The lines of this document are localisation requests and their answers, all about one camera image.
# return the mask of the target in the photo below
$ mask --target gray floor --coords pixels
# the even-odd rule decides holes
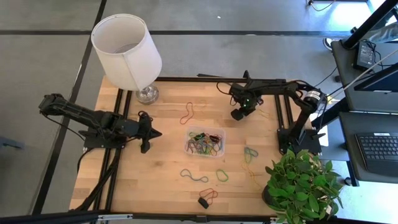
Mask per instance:
[[[326,4],[317,2],[318,7]],[[99,6],[100,0],[0,0],[0,30],[90,30]],[[115,13],[141,16],[150,30],[348,31],[370,15],[365,3],[336,2],[329,10],[315,12],[305,6],[304,0],[109,0],[103,17]],[[45,94],[70,94],[88,38],[0,35],[0,136],[26,144],[22,150],[0,150],[0,217],[30,212],[58,129],[39,115],[37,107]],[[162,76],[207,73],[241,77],[243,71],[249,70],[253,77],[299,78],[316,84],[336,66],[320,37],[153,38],[163,60]],[[94,108],[103,73],[92,52],[77,103]],[[332,78],[321,85],[327,93],[338,87]],[[70,128],[84,129],[74,122]],[[45,213],[68,210],[81,150],[82,142],[67,133],[44,205]],[[344,162],[334,165],[337,172],[348,175]],[[340,209],[338,216],[395,222],[398,214],[392,205],[398,198],[394,187],[368,182],[361,182],[358,188],[345,187],[345,209]]]

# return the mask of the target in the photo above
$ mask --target wooden table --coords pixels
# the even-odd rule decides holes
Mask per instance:
[[[141,141],[128,143],[121,154],[116,186],[112,201],[112,212],[161,213],[161,214],[206,214],[272,216],[270,209],[261,199],[262,188],[256,187],[249,173],[241,167],[244,146],[259,152],[250,163],[250,169],[262,187],[269,180],[265,166],[272,167],[271,160],[279,161],[276,130],[277,112],[274,96],[263,96],[264,104],[241,121],[235,121],[230,112],[238,106],[229,104],[230,96],[220,93],[212,82],[155,82],[160,95],[152,105],[145,106],[131,101],[129,118],[137,120],[138,111],[144,110],[153,117],[153,127],[163,136],[150,140],[151,148],[141,154]],[[228,85],[220,84],[228,92]],[[104,78],[96,110],[113,111],[118,88]],[[186,104],[192,102],[194,116],[187,124],[180,124],[180,118],[187,114]],[[294,118],[300,113],[291,103]],[[203,158],[186,154],[185,136],[189,126],[222,128],[226,132],[223,157]],[[100,176],[104,149],[95,149],[81,162],[80,171],[73,191],[70,208],[76,208],[89,195]],[[180,171],[189,169],[194,177],[207,176],[207,183],[195,182],[181,177]],[[227,182],[216,178],[216,170],[223,169]],[[213,188],[219,196],[208,209],[197,201],[198,193]],[[104,208],[106,187],[100,208]]]

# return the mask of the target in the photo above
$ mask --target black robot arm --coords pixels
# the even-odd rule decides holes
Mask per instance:
[[[39,105],[44,116],[65,116],[89,127],[88,131],[79,131],[85,139],[85,147],[122,147],[127,138],[142,139],[141,152],[146,153],[149,140],[162,135],[152,128],[152,118],[139,112],[139,121],[124,119],[120,114],[108,111],[93,111],[67,101],[61,94],[45,95]]]
[[[302,144],[302,141],[306,134],[310,134],[313,138],[316,131],[314,134],[314,130],[305,130],[305,123],[310,115],[317,111],[320,103],[325,99],[325,94],[303,81],[282,82],[281,80],[274,80],[275,82],[270,82],[268,80],[264,83],[262,80],[250,79],[247,71],[245,71],[243,77],[248,80],[244,86],[233,83],[229,89],[229,94],[240,105],[239,109],[231,112],[232,117],[240,120],[251,114],[256,110],[257,105],[263,103],[262,95],[287,95],[300,107],[301,112],[297,120],[289,126],[289,129],[278,130],[280,149],[285,153],[290,146],[293,147],[295,152],[300,151],[303,147],[309,147],[308,144]],[[303,91],[306,91],[307,94],[302,98],[297,92]],[[313,149],[312,152],[320,152],[320,146]]]

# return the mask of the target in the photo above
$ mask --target white lampshade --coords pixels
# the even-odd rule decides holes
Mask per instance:
[[[116,14],[99,22],[91,42],[111,83],[123,90],[143,90],[159,76],[162,59],[145,22]]]

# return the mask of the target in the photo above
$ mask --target rubber bands in container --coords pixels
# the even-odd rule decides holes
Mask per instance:
[[[221,157],[224,155],[225,131],[220,128],[190,126],[184,151],[190,155]]]

